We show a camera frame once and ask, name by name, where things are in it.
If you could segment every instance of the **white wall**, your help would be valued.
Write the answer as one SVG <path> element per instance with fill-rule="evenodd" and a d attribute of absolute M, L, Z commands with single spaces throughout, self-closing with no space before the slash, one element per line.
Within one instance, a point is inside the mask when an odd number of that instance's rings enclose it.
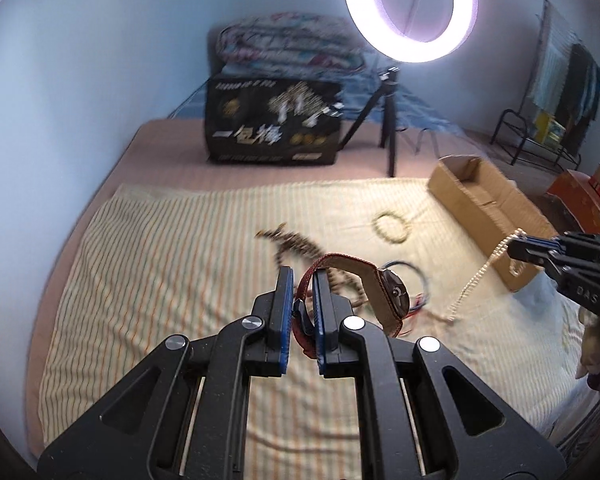
<path fill-rule="evenodd" d="M 223 0 L 0 1 L 0 426 L 26 454 L 24 377 L 52 265 L 145 121 L 207 77 Z"/>
<path fill-rule="evenodd" d="M 426 11 L 439 0 L 423 0 Z M 600 63 L 600 0 L 551 0 Z M 406 14 L 410 0 L 384 0 L 390 15 Z M 242 12 L 307 10 L 348 16 L 344 0 L 244 0 Z M 432 15 L 443 20 L 443 13 Z M 539 31 L 542 0 L 480 0 L 466 43 L 449 56 L 404 65 L 403 82 L 449 119 L 473 130 L 492 131 L 501 110 L 517 108 Z M 600 160 L 600 116 L 584 146 L 584 170 Z"/>

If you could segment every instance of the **pink mattress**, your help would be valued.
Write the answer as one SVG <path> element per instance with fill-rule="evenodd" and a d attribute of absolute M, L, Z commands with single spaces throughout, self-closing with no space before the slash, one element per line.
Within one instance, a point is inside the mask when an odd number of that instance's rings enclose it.
<path fill-rule="evenodd" d="M 45 367 L 58 304 L 74 257 L 87 225 L 96 210 L 109 199 L 120 184 L 164 186 L 187 190 L 224 190 L 265 186 L 283 182 L 349 180 L 386 176 L 387 150 L 377 147 L 379 126 L 365 123 L 333 166 L 275 167 L 225 166 L 206 160 L 202 120 L 157 120 L 144 124 L 123 153 L 94 199 L 86 207 L 56 261 L 40 301 L 29 351 L 26 384 L 27 433 L 31 451 L 42 453 L 42 428 L 38 418 L 40 381 Z M 426 178 L 437 158 L 428 132 L 422 150 L 414 154 L 404 136 L 415 142 L 419 130 L 398 136 L 397 176 Z M 483 155 L 468 139 L 436 133 L 440 156 L 450 154 Z"/>

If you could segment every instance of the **cardboard box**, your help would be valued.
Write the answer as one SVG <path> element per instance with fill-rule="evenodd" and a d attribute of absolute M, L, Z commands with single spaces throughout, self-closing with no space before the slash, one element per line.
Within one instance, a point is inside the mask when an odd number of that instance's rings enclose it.
<path fill-rule="evenodd" d="M 465 228 L 485 260 L 517 228 L 542 238 L 557 235 L 516 184 L 483 158 L 473 155 L 441 158 L 429 179 L 429 191 Z M 520 290 L 539 272 L 537 267 L 526 265 L 516 277 L 510 273 L 510 263 L 505 255 L 493 267 L 512 291 Z"/>

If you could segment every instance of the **clothes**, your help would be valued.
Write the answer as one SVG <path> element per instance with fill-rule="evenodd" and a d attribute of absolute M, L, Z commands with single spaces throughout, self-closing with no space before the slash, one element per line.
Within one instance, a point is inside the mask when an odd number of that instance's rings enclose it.
<path fill-rule="evenodd" d="M 573 156 L 584 142 L 600 104 L 600 67 L 582 44 L 571 49 L 569 73 L 555 113 L 566 128 L 561 144 Z"/>
<path fill-rule="evenodd" d="M 586 105 L 586 94 L 590 88 L 590 78 L 597 69 L 593 56 L 579 43 L 573 45 L 569 60 L 569 72 L 564 84 L 564 90 L 555 113 L 556 120 L 562 126 L 568 127 L 582 118 Z"/>
<path fill-rule="evenodd" d="M 571 46 L 578 38 L 549 2 L 544 10 L 540 37 L 538 68 L 529 98 L 538 108 L 554 115 L 569 71 Z"/>

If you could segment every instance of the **bracelet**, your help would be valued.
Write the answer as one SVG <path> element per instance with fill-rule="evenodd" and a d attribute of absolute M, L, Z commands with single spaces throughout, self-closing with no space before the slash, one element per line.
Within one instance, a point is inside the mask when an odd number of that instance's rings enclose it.
<path fill-rule="evenodd" d="M 397 220 L 398 222 L 400 222 L 400 224 L 402 225 L 402 228 L 404 229 L 404 233 L 400 236 L 395 236 L 395 235 L 387 234 L 386 232 L 384 232 L 380 228 L 380 225 L 378 224 L 378 221 L 384 217 L 393 218 L 393 219 Z M 388 242 L 390 244 L 396 244 L 396 245 L 407 241 L 407 238 L 409 237 L 409 234 L 411 231 L 409 223 L 403 218 L 403 216 L 399 215 L 398 213 L 396 213 L 394 211 L 382 211 L 381 213 L 378 213 L 378 215 L 376 215 L 373 218 L 373 220 L 371 221 L 371 225 L 372 225 L 374 231 L 376 232 L 376 234 L 380 238 L 382 238 L 382 240 L 385 240 L 386 242 Z"/>

